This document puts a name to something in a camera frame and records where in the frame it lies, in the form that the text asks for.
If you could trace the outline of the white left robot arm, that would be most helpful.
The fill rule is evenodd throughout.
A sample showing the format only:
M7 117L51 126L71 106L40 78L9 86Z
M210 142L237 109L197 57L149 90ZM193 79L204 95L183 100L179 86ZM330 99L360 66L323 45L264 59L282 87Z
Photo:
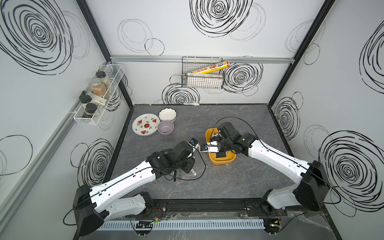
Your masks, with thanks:
M78 236L96 231L106 221L151 211L154 204L147 192L127 199L124 196L164 176L175 178L177 170L188 174L195 164L193 154L198 147L196 139L182 141L172 149L154 152L132 170L106 183L78 187L73 201Z

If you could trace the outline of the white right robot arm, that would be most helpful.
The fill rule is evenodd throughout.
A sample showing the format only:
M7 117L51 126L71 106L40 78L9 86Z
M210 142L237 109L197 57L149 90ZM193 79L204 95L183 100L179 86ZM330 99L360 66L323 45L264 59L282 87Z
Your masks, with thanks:
M209 153L243 154L259 160L293 181L293 185L268 190L262 198L262 208L280 210L303 206L319 211L330 191L325 167L318 161L311 163L287 155L262 141L256 134L240 134L230 122L218 126L219 139L207 142L201 151Z

